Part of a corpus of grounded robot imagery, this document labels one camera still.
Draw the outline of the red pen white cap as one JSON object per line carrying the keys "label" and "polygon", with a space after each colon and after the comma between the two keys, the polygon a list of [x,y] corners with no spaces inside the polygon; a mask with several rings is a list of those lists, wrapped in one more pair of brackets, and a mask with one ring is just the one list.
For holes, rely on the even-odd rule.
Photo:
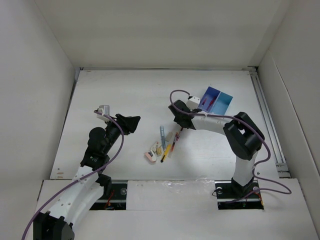
{"label": "red pen white cap", "polygon": [[172,143],[172,149],[171,149],[171,151],[174,150],[175,145],[176,145],[177,141],[179,140],[179,137],[180,137],[180,134],[178,134],[178,132],[176,132],[174,141],[173,141],[173,143]]}

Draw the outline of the red pen clear barrel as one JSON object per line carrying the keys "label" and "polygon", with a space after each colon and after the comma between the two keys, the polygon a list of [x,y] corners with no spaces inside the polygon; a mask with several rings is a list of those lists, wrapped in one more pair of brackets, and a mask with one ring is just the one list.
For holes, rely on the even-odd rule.
{"label": "red pen clear barrel", "polygon": [[172,146],[171,146],[170,151],[169,151],[169,155],[168,155],[169,158],[171,158],[171,156],[173,154],[173,151],[174,151],[174,148],[175,148],[175,145],[176,145],[176,142],[177,142],[178,138],[179,138],[179,133],[176,132],[176,134],[174,136],[174,139],[173,139],[173,142],[172,142]]}

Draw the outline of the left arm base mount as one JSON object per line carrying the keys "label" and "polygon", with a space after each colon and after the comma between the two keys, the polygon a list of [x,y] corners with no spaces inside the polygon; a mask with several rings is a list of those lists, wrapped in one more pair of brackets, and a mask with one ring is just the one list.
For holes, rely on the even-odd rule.
{"label": "left arm base mount", "polygon": [[109,195],[103,195],[90,208],[91,211],[122,211],[127,208],[128,182],[118,181],[111,185]]}

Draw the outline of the red gel pen capped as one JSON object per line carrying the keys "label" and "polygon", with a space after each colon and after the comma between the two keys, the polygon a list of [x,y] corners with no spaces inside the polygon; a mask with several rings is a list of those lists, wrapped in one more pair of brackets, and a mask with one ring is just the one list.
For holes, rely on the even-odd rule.
{"label": "red gel pen capped", "polygon": [[208,105],[208,108],[210,108],[210,107],[214,104],[214,102],[216,101],[216,99],[217,99],[217,96],[214,96],[214,97],[212,98],[212,100],[210,101],[210,103],[209,103],[209,105]]}

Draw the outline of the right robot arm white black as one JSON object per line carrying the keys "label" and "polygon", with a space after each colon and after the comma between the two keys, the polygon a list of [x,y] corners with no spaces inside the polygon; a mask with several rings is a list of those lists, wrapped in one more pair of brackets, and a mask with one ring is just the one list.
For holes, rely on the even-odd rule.
{"label": "right robot arm white black", "polygon": [[226,137],[236,156],[231,191],[238,198],[248,194],[253,189],[256,156],[265,139],[252,119],[245,112],[239,112],[231,119],[209,116],[199,110],[190,110],[181,100],[170,104],[168,108],[174,115],[173,121],[182,128],[206,130]]}

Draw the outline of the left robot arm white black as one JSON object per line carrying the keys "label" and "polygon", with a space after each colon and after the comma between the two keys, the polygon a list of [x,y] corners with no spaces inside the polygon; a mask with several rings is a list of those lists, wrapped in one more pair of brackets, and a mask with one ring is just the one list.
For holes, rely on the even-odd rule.
{"label": "left robot arm white black", "polygon": [[72,182],[53,196],[57,201],[45,213],[38,210],[32,218],[33,239],[73,240],[75,227],[93,204],[111,194],[112,179],[103,174],[112,162],[108,153],[118,139],[135,132],[141,118],[102,113],[99,116],[106,127],[95,127],[89,132],[87,149]]}

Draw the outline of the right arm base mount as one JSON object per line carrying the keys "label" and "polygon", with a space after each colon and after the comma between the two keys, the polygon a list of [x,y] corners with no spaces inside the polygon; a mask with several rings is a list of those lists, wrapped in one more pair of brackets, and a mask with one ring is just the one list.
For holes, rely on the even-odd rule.
{"label": "right arm base mount", "polygon": [[212,196],[216,197],[218,210],[263,210],[264,204],[260,193],[252,193],[259,184],[254,180],[243,193],[233,189],[231,180],[218,180]]}

